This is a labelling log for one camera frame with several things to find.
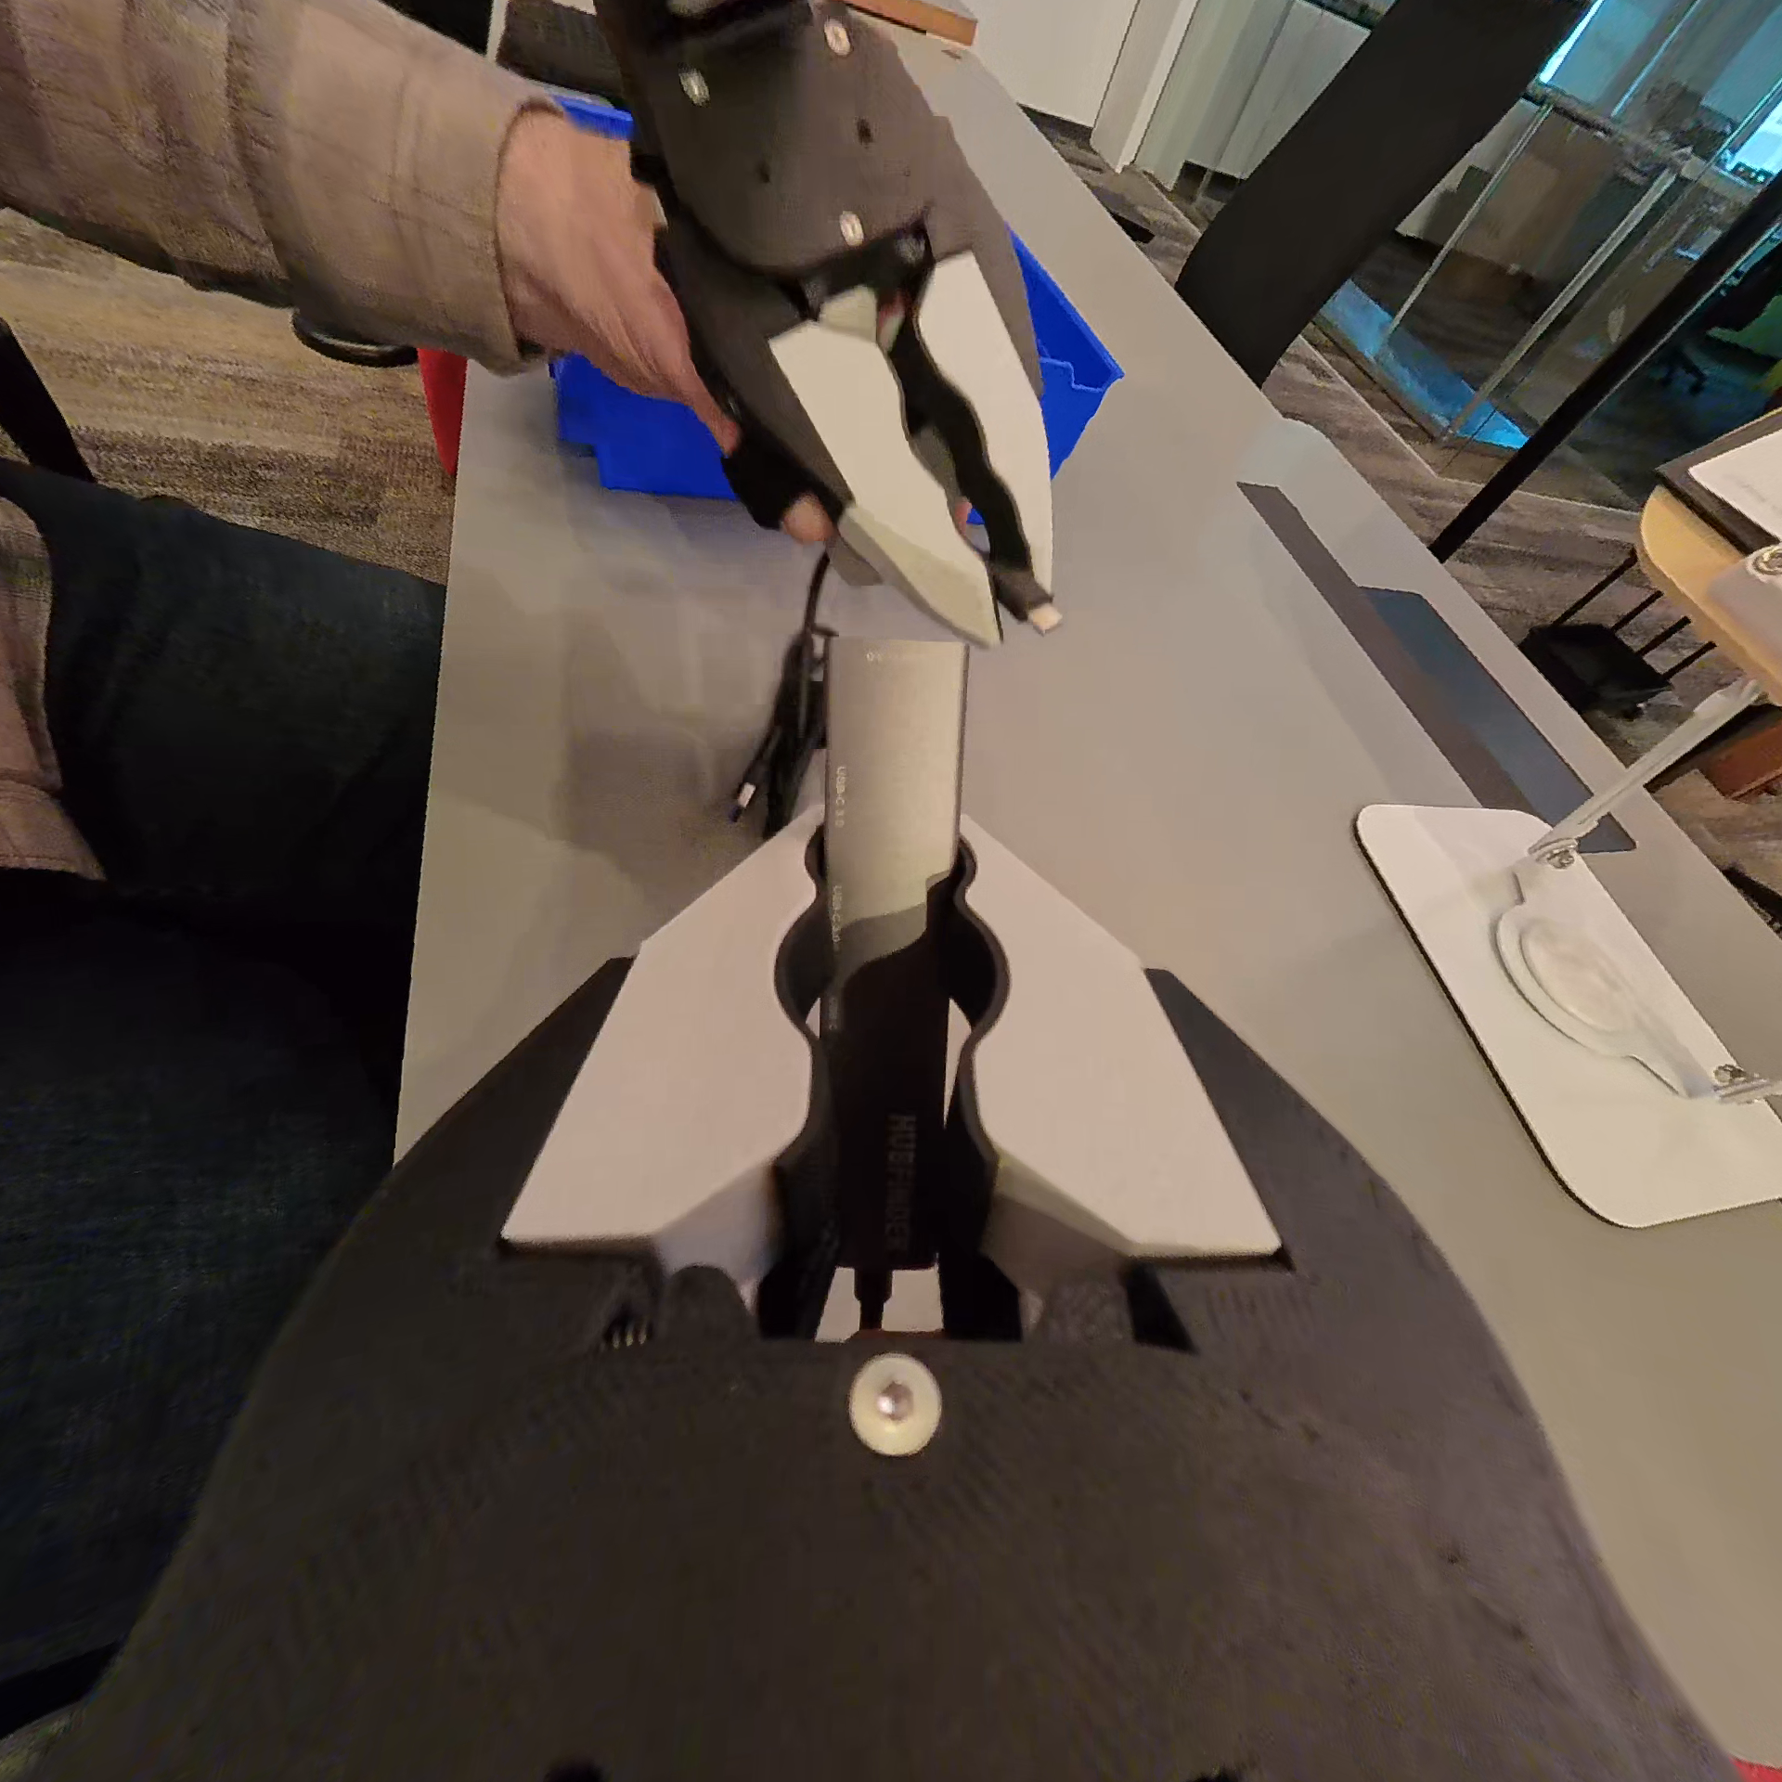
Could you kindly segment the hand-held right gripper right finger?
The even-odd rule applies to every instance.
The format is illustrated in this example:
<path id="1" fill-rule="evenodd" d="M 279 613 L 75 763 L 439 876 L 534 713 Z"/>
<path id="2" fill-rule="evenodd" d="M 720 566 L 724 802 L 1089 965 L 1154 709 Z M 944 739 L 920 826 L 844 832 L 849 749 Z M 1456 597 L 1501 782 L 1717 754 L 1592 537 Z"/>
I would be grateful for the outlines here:
<path id="1" fill-rule="evenodd" d="M 1252 1262 L 1280 1237 L 1139 956 L 963 822 L 965 914 L 998 1002 L 966 1087 L 991 1151 L 991 1262 L 1025 1294 L 1129 1262 Z"/>

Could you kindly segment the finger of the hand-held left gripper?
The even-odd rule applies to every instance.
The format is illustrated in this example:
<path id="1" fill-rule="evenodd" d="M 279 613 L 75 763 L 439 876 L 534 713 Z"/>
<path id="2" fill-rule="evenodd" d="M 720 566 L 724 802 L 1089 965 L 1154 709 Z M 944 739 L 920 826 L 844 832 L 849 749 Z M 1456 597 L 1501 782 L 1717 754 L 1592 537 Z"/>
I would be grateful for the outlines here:
<path id="1" fill-rule="evenodd" d="M 911 447 L 975 543 L 995 601 L 1054 599 L 1054 495 L 1038 373 L 979 258 L 935 258 L 887 329 Z"/>
<path id="2" fill-rule="evenodd" d="M 1005 601 L 989 591 L 975 543 L 963 543 L 944 489 L 914 451 L 887 360 L 887 329 L 907 297 L 867 283 L 838 291 L 770 338 L 795 415 L 816 441 L 813 473 L 838 489 L 838 537 L 875 579 L 972 646 L 1001 638 Z"/>

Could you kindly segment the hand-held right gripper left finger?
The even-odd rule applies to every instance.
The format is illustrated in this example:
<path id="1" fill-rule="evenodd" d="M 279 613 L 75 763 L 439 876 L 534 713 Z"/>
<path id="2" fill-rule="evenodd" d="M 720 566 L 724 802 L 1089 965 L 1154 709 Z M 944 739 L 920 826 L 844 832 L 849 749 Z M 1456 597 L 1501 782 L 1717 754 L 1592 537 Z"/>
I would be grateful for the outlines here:
<path id="1" fill-rule="evenodd" d="M 638 948 L 503 1242 L 715 1267 L 754 1302 L 781 1240 L 772 1168 L 811 1113 L 811 1030 L 773 968 L 816 900 L 818 822 L 795 816 Z"/>

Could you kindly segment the blue plastic bin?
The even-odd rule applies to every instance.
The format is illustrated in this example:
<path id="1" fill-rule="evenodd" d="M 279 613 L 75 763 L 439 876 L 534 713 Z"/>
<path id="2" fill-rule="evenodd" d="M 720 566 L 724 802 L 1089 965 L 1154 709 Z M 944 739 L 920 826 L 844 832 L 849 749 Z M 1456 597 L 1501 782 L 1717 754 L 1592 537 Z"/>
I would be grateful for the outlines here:
<path id="1" fill-rule="evenodd" d="M 631 119 L 613 142 L 631 149 Z M 1108 387 L 1122 378 L 1108 347 L 1079 317 L 1070 298 L 1013 236 L 1038 337 L 1040 411 L 1051 474 L 1070 456 Z M 559 438 L 588 446 L 609 489 L 663 498 L 736 498 L 725 454 L 698 414 L 631 391 L 579 353 L 551 366 Z"/>

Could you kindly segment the grey usb hub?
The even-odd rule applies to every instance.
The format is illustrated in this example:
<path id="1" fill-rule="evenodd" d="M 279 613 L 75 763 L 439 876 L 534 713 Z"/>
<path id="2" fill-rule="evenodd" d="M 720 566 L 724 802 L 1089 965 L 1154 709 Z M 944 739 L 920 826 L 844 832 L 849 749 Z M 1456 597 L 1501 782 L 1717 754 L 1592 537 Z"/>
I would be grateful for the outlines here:
<path id="1" fill-rule="evenodd" d="M 965 681 L 961 643 L 838 638 L 829 651 L 818 889 L 831 976 L 818 1035 L 838 1260 L 861 1298 L 932 1260 Z"/>

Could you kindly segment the person's left forearm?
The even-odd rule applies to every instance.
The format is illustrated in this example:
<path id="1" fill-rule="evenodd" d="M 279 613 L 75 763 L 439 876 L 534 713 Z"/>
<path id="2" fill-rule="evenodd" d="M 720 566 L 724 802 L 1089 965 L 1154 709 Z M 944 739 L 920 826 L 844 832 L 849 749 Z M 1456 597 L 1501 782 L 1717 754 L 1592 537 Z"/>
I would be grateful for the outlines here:
<path id="1" fill-rule="evenodd" d="M 504 142 L 553 103 L 384 4 L 1 4 L 4 207 L 369 341 L 524 365 Z"/>

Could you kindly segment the person's left hand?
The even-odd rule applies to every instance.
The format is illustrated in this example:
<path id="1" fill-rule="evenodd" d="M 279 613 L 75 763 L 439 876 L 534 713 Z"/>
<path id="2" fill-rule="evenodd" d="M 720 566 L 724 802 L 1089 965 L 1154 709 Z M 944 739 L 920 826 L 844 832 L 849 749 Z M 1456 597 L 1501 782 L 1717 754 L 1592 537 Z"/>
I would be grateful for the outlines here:
<path id="1" fill-rule="evenodd" d="M 626 142 L 558 110 L 510 125 L 495 189 L 495 250 L 515 338 L 579 353 L 635 394 L 698 414 L 732 454 L 742 429 L 694 365 L 680 308 L 655 262 L 658 206 Z"/>

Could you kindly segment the white cabinet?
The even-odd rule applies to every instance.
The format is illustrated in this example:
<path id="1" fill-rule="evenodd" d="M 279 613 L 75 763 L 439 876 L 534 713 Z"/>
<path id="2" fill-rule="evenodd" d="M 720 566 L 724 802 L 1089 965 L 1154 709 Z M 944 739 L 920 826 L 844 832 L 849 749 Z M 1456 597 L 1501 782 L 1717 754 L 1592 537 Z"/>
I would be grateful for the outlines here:
<path id="1" fill-rule="evenodd" d="M 1345 68 L 1389 2 L 1139 2 L 1089 129 L 1158 187 L 1246 177 Z"/>

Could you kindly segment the black chair back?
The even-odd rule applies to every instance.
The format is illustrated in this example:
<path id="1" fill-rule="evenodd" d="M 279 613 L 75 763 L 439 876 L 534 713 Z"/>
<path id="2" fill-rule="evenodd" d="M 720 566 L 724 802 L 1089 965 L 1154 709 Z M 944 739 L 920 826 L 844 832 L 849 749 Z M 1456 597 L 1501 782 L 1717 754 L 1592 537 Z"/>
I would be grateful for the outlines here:
<path id="1" fill-rule="evenodd" d="M 1243 177 L 1173 291 L 1262 386 L 1330 297 L 1523 99 L 1582 2 L 1393 2 Z"/>

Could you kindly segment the person's dark trousers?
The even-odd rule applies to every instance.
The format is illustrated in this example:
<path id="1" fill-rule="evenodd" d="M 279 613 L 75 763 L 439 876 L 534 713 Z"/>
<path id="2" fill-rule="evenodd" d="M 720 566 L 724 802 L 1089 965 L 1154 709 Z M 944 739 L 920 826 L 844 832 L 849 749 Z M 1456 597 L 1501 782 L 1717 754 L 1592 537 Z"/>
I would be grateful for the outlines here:
<path id="1" fill-rule="evenodd" d="M 394 1157 L 444 591 L 4 460 L 58 802 L 1 874 L 4 1733 L 127 1637 Z"/>

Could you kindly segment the black slanted pole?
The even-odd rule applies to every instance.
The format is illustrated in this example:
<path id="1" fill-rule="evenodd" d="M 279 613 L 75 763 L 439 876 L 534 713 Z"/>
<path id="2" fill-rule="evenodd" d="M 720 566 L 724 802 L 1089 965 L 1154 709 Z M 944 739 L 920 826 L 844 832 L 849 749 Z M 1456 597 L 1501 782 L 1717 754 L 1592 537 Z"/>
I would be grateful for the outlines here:
<path id="1" fill-rule="evenodd" d="M 1437 561 L 1468 544 L 1528 478 L 1569 438 L 1569 435 L 1616 390 L 1620 390 L 1659 347 L 1668 345 L 1685 321 L 1745 262 L 1755 247 L 1777 228 L 1779 174 L 1770 174 L 1749 206 L 1740 211 L 1686 271 L 1623 337 L 1619 345 L 1548 414 L 1543 421 L 1508 456 L 1500 468 L 1446 519 L 1429 543 Z"/>

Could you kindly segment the black floor rack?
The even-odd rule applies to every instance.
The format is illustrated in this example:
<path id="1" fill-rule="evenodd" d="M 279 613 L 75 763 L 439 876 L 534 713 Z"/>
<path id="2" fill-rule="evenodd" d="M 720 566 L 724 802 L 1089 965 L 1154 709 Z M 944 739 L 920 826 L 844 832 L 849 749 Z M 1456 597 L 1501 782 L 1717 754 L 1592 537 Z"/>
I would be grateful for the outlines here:
<path id="1" fill-rule="evenodd" d="M 1595 713 L 1634 718 L 1672 681 L 1672 673 L 1656 667 L 1654 652 L 1682 634 L 1690 620 L 1674 620 L 1646 643 L 1634 643 L 1626 635 L 1632 624 L 1660 601 L 1660 591 L 1651 589 L 1611 624 L 1582 621 L 1581 617 L 1587 607 L 1634 573 L 1635 566 L 1637 552 L 1626 549 L 1563 613 L 1542 626 L 1529 628 L 1520 638 L 1520 656 L 1582 716 Z"/>

